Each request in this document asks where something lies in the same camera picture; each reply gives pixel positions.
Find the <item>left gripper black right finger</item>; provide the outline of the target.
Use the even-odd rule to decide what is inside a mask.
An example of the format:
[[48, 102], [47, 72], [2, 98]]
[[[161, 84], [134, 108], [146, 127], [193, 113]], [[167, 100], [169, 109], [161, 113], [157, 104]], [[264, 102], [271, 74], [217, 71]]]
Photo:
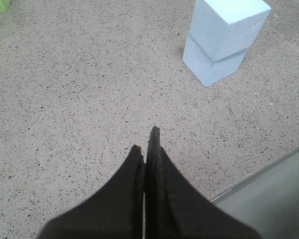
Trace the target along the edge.
[[259, 239], [253, 228], [205, 199], [181, 175], [160, 145], [153, 127], [146, 163], [148, 239]]

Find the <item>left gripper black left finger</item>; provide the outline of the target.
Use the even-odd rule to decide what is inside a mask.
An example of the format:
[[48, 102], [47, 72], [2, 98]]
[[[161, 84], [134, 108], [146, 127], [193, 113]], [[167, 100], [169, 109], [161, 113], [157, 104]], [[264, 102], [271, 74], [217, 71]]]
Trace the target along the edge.
[[49, 221], [40, 239], [140, 239], [145, 163], [134, 145], [113, 177], [92, 197]]

